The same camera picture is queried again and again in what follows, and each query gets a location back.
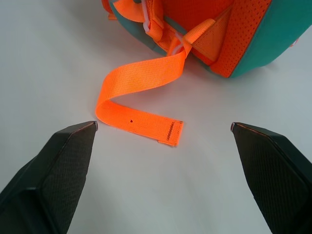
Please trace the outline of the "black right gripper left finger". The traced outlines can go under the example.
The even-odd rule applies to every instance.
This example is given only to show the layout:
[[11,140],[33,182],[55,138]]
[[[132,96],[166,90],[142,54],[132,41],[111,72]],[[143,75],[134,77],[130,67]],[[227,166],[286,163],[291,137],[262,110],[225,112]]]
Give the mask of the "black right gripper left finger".
[[67,234],[85,185],[98,123],[55,132],[0,193],[0,234]]

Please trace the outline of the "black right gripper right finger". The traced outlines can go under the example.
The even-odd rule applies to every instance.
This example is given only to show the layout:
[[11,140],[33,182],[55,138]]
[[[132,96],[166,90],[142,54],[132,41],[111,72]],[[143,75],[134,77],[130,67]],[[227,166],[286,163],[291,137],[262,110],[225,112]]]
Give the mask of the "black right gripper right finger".
[[231,132],[272,234],[312,234],[312,163],[281,134],[240,122]]

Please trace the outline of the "teal and orange backpack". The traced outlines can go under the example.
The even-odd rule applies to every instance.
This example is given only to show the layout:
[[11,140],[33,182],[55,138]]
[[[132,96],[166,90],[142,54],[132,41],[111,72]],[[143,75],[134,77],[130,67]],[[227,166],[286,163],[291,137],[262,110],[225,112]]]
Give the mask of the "teal and orange backpack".
[[183,122],[113,102],[178,79],[189,54],[237,77],[280,56],[312,26],[312,0],[102,0],[109,19],[161,53],[105,78],[95,114],[107,125],[177,146]]

